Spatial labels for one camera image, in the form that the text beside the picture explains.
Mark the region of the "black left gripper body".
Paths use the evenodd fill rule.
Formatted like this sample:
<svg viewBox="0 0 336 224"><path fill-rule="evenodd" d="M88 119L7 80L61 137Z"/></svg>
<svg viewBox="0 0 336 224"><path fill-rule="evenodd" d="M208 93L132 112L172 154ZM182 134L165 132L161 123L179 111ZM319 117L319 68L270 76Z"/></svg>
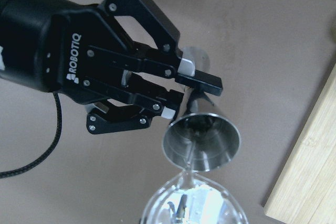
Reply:
<svg viewBox="0 0 336 224"><path fill-rule="evenodd" d="M1 78L79 104L143 104L147 83L124 76L117 56L134 44L99 7L67 0L1 0Z"/></svg>

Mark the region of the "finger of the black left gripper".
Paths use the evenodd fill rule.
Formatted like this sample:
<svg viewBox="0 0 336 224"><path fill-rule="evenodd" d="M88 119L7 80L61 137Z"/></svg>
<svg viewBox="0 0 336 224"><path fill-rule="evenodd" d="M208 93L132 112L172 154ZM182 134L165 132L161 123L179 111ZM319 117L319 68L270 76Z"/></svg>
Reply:
<svg viewBox="0 0 336 224"><path fill-rule="evenodd" d="M87 77L90 89L108 97L168 97L179 92L149 82L142 73L213 95L223 90L219 77L197 70L179 49L180 33L153 0L104 0L90 9L92 30L88 47L95 53ZM155 48L131 39L117 22L134 18L153 38Z"/></svg>
<svg viewBox="0 0 336 224"><path fill-rule="evenodd" d="M85 76L82 87L98 96L87 114L91 134L149 128L156 116L172 119L183 93L149 82L134 73L99 73Z"/></svg>

